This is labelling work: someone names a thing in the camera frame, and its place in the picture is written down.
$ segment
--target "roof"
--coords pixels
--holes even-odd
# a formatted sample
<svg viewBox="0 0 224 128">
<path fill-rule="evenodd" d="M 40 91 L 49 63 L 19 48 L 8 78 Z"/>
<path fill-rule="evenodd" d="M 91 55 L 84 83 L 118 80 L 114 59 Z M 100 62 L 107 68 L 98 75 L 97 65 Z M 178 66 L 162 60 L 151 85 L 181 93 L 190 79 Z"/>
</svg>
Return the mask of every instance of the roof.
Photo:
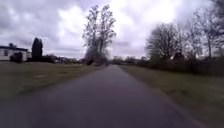
<svg viewBox="0 0 224 128">
<path fill-rule="evenodd" d="M 9 46 L 0 46 L 0 49 L 28 51 L 28 49 L 25 49 L 25 48 L 17 48 L 17 47 L 9 47 Z"/>
</svg>

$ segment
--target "asphalt road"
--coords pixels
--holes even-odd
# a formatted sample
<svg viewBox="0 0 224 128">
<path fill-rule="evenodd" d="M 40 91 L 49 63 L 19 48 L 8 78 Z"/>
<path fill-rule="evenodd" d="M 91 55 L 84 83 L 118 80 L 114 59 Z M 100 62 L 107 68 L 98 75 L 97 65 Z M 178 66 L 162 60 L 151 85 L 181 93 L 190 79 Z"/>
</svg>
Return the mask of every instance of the asphalt road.
<svg viewBox="0 0 224 128">
<path fill-rule="evenodd" d="M 170 100 L 110 66 L 0 103 L 0 128 L 202 128 Z"/>
</svg>

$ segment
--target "grass verge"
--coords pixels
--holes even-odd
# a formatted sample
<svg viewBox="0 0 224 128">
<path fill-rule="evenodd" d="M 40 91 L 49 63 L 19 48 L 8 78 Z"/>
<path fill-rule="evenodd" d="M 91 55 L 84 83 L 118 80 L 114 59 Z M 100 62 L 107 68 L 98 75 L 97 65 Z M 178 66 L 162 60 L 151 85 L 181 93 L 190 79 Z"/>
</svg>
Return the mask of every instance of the grass verge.
<svg viewBox="0 0 224 128">
<path fill-rule="evenodd" d="M 97 69 L 78 64 L 0 63 L 0 98 L 34 91 Z"/>
<path fill-rule="evenodd" d="M 224 78 L 172 73 L 134 66 L 121 68 L 167 94 L 210 128 L 224 127 Z"/>
</svg>

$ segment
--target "cloudy sky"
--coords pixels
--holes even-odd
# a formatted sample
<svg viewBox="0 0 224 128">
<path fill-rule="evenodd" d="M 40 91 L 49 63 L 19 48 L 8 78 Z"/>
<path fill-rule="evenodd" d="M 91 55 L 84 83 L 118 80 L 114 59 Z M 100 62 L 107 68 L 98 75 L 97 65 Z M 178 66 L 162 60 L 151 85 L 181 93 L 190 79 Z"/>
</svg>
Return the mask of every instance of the cloudy sky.
<svg viewBox="0 0 224 128">
<path fill-rule="evenodd" d="M 30 49 L 34 37 L 44 54 L 81 58 L 85 16 L 93 5 L 109 4 L 117 20 L 111 56 L 145 55 L 145 39 L 160 22 L 181 22 L 206 6 L 206 0 L 2 0 L 0 45 L 12 42 Z"/>
</svg>

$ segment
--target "white house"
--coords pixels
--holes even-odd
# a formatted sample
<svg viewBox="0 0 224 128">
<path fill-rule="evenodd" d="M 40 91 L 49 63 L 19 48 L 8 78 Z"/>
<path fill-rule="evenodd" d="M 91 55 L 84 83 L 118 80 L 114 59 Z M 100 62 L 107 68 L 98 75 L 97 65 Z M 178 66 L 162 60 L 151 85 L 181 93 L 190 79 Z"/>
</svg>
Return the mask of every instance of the white house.
<svg viewBox="0 0 224 128">
<path fill-rule="evenodd" d="M 10 56 L 18 52 L 23 54 L 23 61 L 26 61 L 28 57 L 28 49 L 12 46 L 0 46 L 0 61 L 9 61 Z"/>
</svg>

